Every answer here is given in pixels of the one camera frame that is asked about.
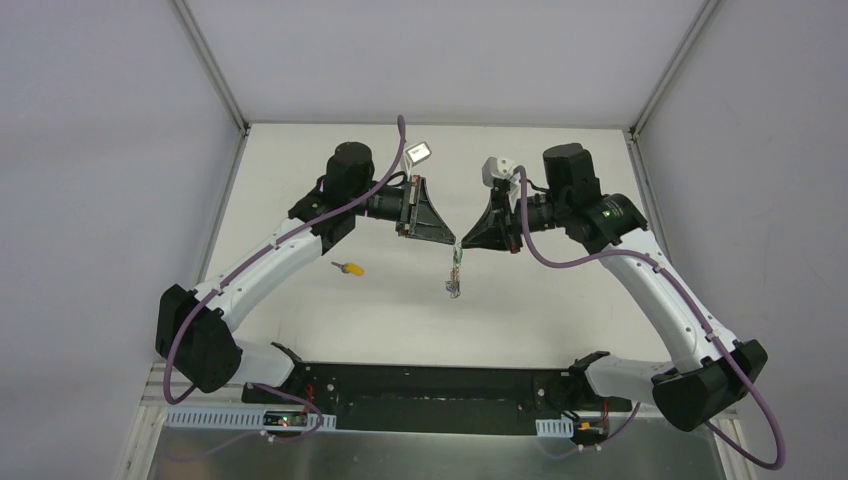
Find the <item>aluminium frame post left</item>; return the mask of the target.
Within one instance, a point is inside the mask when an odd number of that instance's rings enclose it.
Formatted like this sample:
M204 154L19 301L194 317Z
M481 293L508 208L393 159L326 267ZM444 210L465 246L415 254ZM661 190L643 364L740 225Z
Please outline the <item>aluminium frame post left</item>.
M246 119L238 104L189 2L186 0L170 0L169 4L213 90L236 129L242 136L245 136L250 128L250 122Z

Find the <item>aluminium front rail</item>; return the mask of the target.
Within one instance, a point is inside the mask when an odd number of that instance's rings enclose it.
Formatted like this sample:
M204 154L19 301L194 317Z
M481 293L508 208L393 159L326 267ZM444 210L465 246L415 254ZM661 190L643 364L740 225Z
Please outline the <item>aluminium front rail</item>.
M154 362L149 369L144 390L141 397L142 404L163 404L168 406L163 393L164 366L162 362ZM171 388L175 397L188 386L185 378L174 373L171 379ZM221 389L205 394L199 390L191 393L179 406L209 406L209 407L245 407L248 403L242 401L244 387L241 384L227 384Z

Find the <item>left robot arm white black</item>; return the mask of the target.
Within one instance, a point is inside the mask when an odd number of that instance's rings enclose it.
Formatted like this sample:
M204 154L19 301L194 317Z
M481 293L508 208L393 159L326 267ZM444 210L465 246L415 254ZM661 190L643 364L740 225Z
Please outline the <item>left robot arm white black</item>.
M212 393L228 383L261 383L281 404L297 402L305 378L281 346L238 340L247 315L284 280L321 258L353 231L358 217L386 220L406 239L452 245L455 235L413 173L432 150L403 146L389 172L375 180L371 149L344 142L326 172L272 233L235 265L192 288L173 285L161 296L155 349L166 373L179 372L192 390Z

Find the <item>silver keyring with clips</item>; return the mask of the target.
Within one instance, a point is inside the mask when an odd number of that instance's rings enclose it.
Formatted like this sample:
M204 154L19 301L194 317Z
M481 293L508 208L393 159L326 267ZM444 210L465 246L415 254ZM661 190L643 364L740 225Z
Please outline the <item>silver keyring with clips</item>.
M461 264L454 264L451 255L451 269L449 278L445 282L445 290L450 295L451 299L456 299L461 295L460 269Z

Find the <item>yellow tagged key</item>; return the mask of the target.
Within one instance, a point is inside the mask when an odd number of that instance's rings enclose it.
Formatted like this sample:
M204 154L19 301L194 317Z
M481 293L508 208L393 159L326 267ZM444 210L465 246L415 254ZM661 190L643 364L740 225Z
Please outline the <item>yellow tagged key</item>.
M361 277L365 275L365 269L354 263L339 263L332 262L332 265L338 268L341 272L348 275Z

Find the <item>aluminium frame post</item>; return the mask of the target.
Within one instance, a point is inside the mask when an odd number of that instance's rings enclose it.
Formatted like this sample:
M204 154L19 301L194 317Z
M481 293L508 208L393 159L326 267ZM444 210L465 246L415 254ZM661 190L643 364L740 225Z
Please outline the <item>aluminium frame post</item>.
M213 90L236 129L242 136L245 136L250 128L250 122L246 119L238 104L189 2L186 0L170 0L169 4Z
M715 13L724 4L722 0L704 0L686 28L669 61L662 70L657 82L652 88L647 100L642 105L634 122L629 128L633 141L637 141L647 127L658 105L671 87L673 81L683 68L692 49L697 45Z

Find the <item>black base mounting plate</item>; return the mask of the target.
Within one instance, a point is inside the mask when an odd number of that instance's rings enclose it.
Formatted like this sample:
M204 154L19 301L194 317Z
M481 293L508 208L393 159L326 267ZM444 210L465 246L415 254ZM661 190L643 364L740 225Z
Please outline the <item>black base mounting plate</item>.
M566 369L299 363L279 389L358 431L529 436L539 420L633 406Z

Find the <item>aluminium frame post right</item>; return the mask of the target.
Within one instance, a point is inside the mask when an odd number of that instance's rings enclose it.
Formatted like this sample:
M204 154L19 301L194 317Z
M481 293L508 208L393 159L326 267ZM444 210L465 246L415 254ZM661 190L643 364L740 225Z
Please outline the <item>aluminium frame post right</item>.
M658 105L671 87L673 81L683 68L692 49L697 45L715 13L724 4L722 0L704 0L686 28L669 61L662 70L657 82L652 88L647 100L642 105L634 122L629 128L633 141L637 141L647 127Z

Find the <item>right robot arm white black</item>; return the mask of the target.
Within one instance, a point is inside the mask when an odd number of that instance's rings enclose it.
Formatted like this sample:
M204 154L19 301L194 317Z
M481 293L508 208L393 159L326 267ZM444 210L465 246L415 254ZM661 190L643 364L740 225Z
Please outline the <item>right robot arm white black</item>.
M741 400L768 360L762 345L739 340L707 311L633 202L603 193L591 153L581 144L548 148L543 166L547 185L531 195L521 190L517 162L488 158L482 181L489 201L461 247L517 253L527 233L564 229L624 286L670 356L647 362L592 353L569 369L572 404L590 410L606 397L643 402L689 432Z

